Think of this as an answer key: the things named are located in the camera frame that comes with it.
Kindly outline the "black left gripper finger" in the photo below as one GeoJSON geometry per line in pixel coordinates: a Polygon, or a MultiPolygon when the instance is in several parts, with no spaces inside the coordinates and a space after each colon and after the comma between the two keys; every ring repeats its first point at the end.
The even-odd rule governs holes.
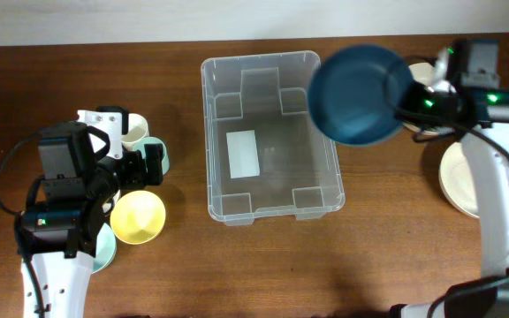
{"type": "Polygon", "coordinates": [[[161,185],[163,183],[163,145],[146,144],[144,146],[146,154],[147,183],[149,185],[161,185]]]}
{"type": "Polygon", "coordinates": [[[103,117],[100,126],[108,131],[118,129],[121,135],[129,131],[129,111],[121,106],[98,106],[96,111],[103,117]]]}

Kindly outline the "cream cup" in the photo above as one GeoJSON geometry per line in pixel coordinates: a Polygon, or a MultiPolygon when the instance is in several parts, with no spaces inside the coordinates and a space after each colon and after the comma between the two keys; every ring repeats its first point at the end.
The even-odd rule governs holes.
{"type": "Polygon", "coordinates": [[[132,151],[134,146],[149,136],[148,121],[140,114],[130,113],[127,133],[121,135],[122,146],[132,151]]]}

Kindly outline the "cream deep bowl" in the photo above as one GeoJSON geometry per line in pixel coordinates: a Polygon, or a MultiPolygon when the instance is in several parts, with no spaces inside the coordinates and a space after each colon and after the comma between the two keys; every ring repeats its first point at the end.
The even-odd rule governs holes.
{"type": "MultiPolygon", "coordinates": [[[[451,90],[453,93],[455,93],[455,89],[451,88],[451,85],[448,81],[444,79],[439,79],[438,81],[433,80],[434,67],[431,64],[426,62],[411,64],[409,66],[409,70],[411,71],[414,80],[423,84],[424,86],[431,87],[435,91],[451,90]]],[[[421,133],[425,136],[438,136],[452,132],[452,128],[448,127],[432,127],[421,129],[419,126],[412,125],[407,122],[404,123],[404,127],[414,133],[421,133]]]]}

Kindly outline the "cream plate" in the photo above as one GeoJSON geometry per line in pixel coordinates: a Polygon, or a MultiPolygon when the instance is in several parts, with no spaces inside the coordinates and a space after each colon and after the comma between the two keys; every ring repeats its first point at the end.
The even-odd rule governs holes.
{"type": "Polygon", "coordinates": [[[454,142],[439,164],[439,184],[445,198],[462,214],[479,219],[475,186],[462,146],[454,142]]]}

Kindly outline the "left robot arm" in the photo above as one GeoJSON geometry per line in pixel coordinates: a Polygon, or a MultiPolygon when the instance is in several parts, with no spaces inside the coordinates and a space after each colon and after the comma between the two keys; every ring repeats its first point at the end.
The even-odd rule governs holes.
{"type": "Polygon", "coordinates": [[[121,190],[162,184],[163,149],[128,151],[128,132],[128,110],[100,106],[36,134],[43,173],[14,220],[25,317],[81,317],[104,204],[121,190]]]}

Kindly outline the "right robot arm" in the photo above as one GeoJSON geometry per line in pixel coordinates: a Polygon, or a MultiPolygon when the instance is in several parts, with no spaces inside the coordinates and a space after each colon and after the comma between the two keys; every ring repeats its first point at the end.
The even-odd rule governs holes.
{"type": "Polygon", "coordinates": [[[430,92],[413,84],[383,91],[397,117],[450,127],[470,166],[480,211],[479,279],[456,284],[433,302],[396,305],[392,317],[509,317],[509,90],[461,87],[430,92]]]}

